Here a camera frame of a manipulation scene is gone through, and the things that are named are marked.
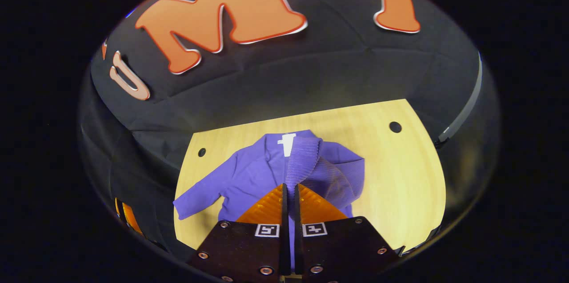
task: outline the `light wooden surface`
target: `light wooden surface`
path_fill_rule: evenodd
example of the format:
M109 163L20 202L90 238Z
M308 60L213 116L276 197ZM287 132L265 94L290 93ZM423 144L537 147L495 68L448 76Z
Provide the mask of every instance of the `light wooden surface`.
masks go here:
M389 124L400 123L394 133ZM362 196L352 203L354 216L366 217L390 247L413 248L427 239L445 211L441 162L425 127L407 100L395 100L281 117L194 133L181 167L176 198L225 162L235 151L266 133L311 130L365 159ZM198 151L207 149L205 156ZM217 223L223 198L202 212L179 220L177 239L197 249Z

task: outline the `cardigan sleeve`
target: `cardigan sleeve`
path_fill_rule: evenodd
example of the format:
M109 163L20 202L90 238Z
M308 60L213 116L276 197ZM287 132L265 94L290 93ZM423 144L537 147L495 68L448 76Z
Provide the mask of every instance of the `cardigan sleeve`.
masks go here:
M237 152L174 200L179 219L189 218L214 204L233 178L236 164Z

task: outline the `black fabric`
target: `black fabric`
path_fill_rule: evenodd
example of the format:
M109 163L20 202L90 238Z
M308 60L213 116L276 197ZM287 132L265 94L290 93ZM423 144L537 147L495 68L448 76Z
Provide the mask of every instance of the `black fabric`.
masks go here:
M421 24L417 34L376 26L381 0L287 0L307 17L307 28L247 45L229 40L232 22L224 12L222 52L211 54L185 41L186 48L200 50L202 61L181 75L171 74L147 32L134 28L156 1L140 4L112 31L105 60L100 49L95 53L80 105L81 149L105 204L112 206L118 197L132 206L142 232L178 259L192 251L175 238L172 201L193 133L408 99L435 140L475 85L476 47L429 0L413 0ZM147 101L134 99L109 78L117 50L150 89ZM496 101L487 70L484 98L467 127L439 150L449 198L443 227L474 202L496 153L498 109L486 105Z

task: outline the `screw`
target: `screw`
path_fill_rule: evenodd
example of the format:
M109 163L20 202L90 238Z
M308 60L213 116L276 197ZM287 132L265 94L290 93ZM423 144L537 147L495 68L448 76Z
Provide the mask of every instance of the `screw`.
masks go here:
M263 275L271 275L272 274L272 269L270 267L261 267L260 268L260 274Z
M312 268L310 269L310 271L311 271L312 273L320 273L322 270L324 270L324 268L321 267L321 266L319 266L319 265L317 265L317 266L315 266L315 267L312 267Z

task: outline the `black backdrop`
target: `black backdrop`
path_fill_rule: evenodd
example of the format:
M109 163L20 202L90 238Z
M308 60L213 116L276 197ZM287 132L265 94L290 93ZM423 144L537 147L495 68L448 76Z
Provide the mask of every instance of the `black backdrop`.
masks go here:
M104 210L77 153L85 68L142 0L5 0L9 282L193 282ZM486 57L503 114L494 178L472 212L387 282L561 281L566 173L561 0L432 0Z

